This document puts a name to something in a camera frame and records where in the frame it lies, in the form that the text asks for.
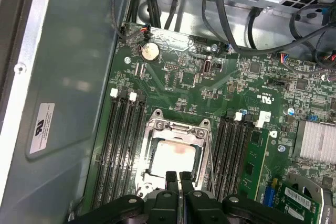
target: metal socket frame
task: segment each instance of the metal socket frame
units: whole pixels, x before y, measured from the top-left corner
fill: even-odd
[[[150,146],[151,141],[155,138],[162,138],[180,144],[196,145],[202,149],[195,182],[195,190],[201,190],[208,165],[208,159],[211,155],[210,146],[212,134],[210,120],[204,119],[199,126],[190,125],[167,120],[163,117],[163,113],[160,109],[154,110],[149,121],[146,123],[137,174],[135,177],[137,191],[142,192],[142,197],[145,197],[147,193],[151,192],[152,188],[155,188],[155,186],[150,186],[149,188],[148,184],[152,184],[152,182],[155,184],[154,180],[158,179],[156,176],[146,176],[148,174],[145,172],[150,165],[149,157],[151,150],[148,146]]]

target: microchip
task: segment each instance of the microchip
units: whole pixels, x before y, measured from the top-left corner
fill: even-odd
[[[254,169],[254,165],[250,163],[248,163],[245,167],[245,171],[248,175],[252,175],[253,169]]]
[[[227,94],[227,95],[226,95],[226,99],[227,99],[227,100],[232,100],[233,97],[234,97],[233,94]]]
[[[239,195],[240,195],[240,196],[243,196],[243,197],[245,197],[245,198],[247,198],[247,191],[241,190],[241,191],[239,192]]]
[[[227,91],[229,91],[230,93],[235,92],[235,90],[236,90],[236,88],[235,88],[234,86],[229,86],[229,87],[227,88]]]
[[[259,74],[260,73],[260,64],[256,63],[256,62],[252,62],[251,66],[250,66],[250,72]]]
[[[299,79],[296,83],[296,88],[299,90],[306,90],[307,80]]]
[[[335,98],[331,98],[330,109],[336,110],[336,99]]]
[[[253,122],[253,116],[251,114],[247,114],[245,116],[245,121],[248,121],[248,122]]]
[[[325,186],[327,189],[331,189],[333,179],[331,177],[323,176],[322,186]]]
[[[295,118],[293,116],[287,115],[285,118],[286,123],[292,124],[294,122]]]
[[[255,144],[261,144],[261,133],[258,131],[252,131],[251,142]]]

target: green circuit board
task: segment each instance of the green circuit board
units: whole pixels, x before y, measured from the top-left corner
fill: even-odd
[[[140,28],[140,25],[127,23],[124,33],[130,34]],[[154,62],[145,61],[141,55],[141,48],[148,42],[157,44],[160,49],[159,57]],[[210,67],[204,72],[207,60]],[[312,62],[290,58],[287,59],[287,64],[301,71],[312,71],[316,67]],[[81,213],[89,212],[102,202],[109,202],[123,194],[136,193],[134,177],[145,123],[158,108],[165,118],[177,122],[199,125],[203,119],[208,119],[211,123],[214,154],[216,143],[221,139],[218,132],[223,118],[231,118],[233,122],[230,125],[236,124],[235,121],[248,124],[244,126],[249,130],[246,130],[247,144],[242,170],[239,172],[238,194],[262,201],[263,190],[272,179],[285,178],[288,172],[299,173],[321,182],[324,177],[331,177],[333,180],[329,181],[330,188],[335,191],[336,173],[333,165],[307,163],[292,157],[300,120],[313,120],[317,123],[336,121],[336,113],[333,111],[336,109],[336,85],[322,79],[321,74],[306,76],[292,73],[281,64],[277,55],[246,57],[232,52],[224,42],[173,31],[152,28],[148,38],[139,35],[127,41],[119,39]],[[134,91],[141,101],[132,110],[128,109],[128,105],[122,107],[124,100],[114,105],[110,96],[111,89],[122,91],[125,99],[129,92]],[[289,109],[295,111],[293,115],[288,114]],[[115,111],[117,116],[112,118],[111,111]],[[118,114],[129,115],[131,118],[127,127],[136,142],[123,146],[124,142],[119,140],[117,145],[109,137],[110,148],[116,149],[115,155],[110,159],[125,165],[119,165],[122,170],[124,166],[123,172],[111,171],[104,175],[100,166],[103,152],[108,149],[107,136],[121,134],[118,129],[108,133],[109,125],[118,119]],[[243,118],[237,120],[236,116],[240,115]],[[253,131],[259,131],[257,138],[253,136]],[[285,149],[280,152],[279,146],[284,146]],[[101,174],[107,177],[106,181],[108,178],[117,181],[109,183],[108,187],[111,188],[105,196],[97,196],[98,191],[103,190],[102,186],[97,186],[102,183],[99,178]],[[208,169],[203,185],[205,190],[210,188],[210,174]]]

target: blue connector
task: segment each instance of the blue connector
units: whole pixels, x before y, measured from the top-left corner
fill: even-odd
[[[270,186],[266,187],[264,201],[262,202],[263,205],[272,207],[274,196],[275,196],[275,190]]]

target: ram slot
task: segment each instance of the ram slot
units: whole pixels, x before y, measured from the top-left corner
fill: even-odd
[[[107,175],[107,185],[103,193],[103,204],[107,204],[112,200],[112,194],[115,186],[115,178],[117,175],[117,170],[120,165],[121,158],[121,146],[124,141],[125,135],[128,134],[130,129],[130,122],[134,114],[134,103],[128,102],[125,105],[125,109],[122,113],[121,120],[116,122],[117,129],[114,135],[111,135],[110,142],[113,143],[112,152],[110,155],[111,165],[108,169]]]
[[[222,119],[219,125],[213,162],[215,195],[220,201],[229,194],[237,193],[247,148],[247,131],[246,123],[229,118]]]
[[[133,166],[134,166],[134,159],[135,155],[137,152],[137,146],[138,144],[141,143],[141,136],[142,136],[142,129],[144,129],[144,119],[145,119],[145,102],[144,101],[139,101],[138,104],[138,110],[139,114],[137,117],[134,118],[134,121],[136,121],[136,126],[135,126],[135,132],[134,132],[134,139],[130,139],[129,141],[129,155],[128,155],[128,160],[126,162],[126,174],[125,174],[125,179],[124,184],[122,186],[122,194],[126,195],[128,194],[128,186],[129,183],[131,183],[132,180],[132,171],[133,171]]]
[[[111,164],[110,156],[112,152],[113,142],[110,141],[111,135],[116,130],[116,122],[119,122],[124,110],[124,98],[112,98],[112,106],[110,116],[107,124],[107,130],[104,138],[102,148],[101,160],[98,167],[98,175],[95,184],[94,200],[92,209],[96,209],[102,204],[102,197],[104,193],[105,184],[107,181],[107,174]]]

